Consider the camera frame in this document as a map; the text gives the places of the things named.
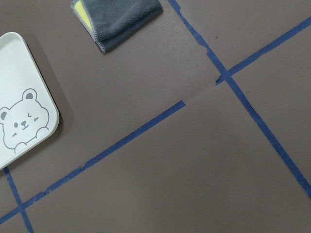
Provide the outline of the cream bear tray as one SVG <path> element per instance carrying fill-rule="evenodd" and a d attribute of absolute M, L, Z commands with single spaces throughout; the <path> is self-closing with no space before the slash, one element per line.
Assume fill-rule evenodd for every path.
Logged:
<path fill-rule="evenodd" d="M 24 38 L 0 37 L 0 167 L 50 137 L 59 111 Z"/>

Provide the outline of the grey folded cloth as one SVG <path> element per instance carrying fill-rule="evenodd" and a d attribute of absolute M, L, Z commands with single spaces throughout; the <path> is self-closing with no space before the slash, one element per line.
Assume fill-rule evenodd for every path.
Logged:
<path fill-rule="evenodd" d="M 158 0 L 74 0 L 70 7 L 102 52 L 163 11 Z"/>

